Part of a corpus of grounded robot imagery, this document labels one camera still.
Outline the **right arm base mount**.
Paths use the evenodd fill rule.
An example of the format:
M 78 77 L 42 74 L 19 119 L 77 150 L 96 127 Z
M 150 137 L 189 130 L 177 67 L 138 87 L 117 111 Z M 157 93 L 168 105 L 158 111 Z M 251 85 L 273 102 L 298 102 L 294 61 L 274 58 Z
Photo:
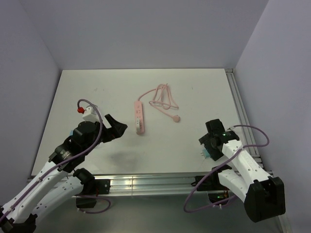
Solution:
M 229 198 L 229 189 L 220 184 L 218 174 L 220 170 L 213 172 L 197 188 L 198 192 L 206 192 L 211 203 Z

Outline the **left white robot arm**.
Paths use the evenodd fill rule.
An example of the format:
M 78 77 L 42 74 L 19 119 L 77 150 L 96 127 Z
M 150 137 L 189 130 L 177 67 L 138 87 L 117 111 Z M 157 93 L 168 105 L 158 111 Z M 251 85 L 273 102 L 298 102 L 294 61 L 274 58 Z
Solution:
M 37 221 L 72 196 L 95 190 L 94 176 L 78 169 L 85 157 L 100 143 L 123 136 L 127 125 L 105 115 L 101 120 L 83 121 L 58 146 L 41 171 L 12 200 L 0 208 L 0 227 L 5 233 L 32 233 Z

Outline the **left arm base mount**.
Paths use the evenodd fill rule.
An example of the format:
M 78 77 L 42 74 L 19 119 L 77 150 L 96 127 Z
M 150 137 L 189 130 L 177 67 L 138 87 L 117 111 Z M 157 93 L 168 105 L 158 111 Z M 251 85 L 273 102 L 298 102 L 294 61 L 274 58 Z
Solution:
M 73 177 L 78 178 L 82 185 L 82 191 L 77 195 L 76 207 L 79 211 L 88 214 L 97 214 L 106 211 L 111 202 L 108 202 L 108 206 L 103 211 L 87 211 L 87 209 L 93 209 L 97 204 L 98 197 L 100 195 L 109 194 L 110 180 L 97 180 L 94 175 L 87 171 L 85 168 L 77 169 L 73 173 Z

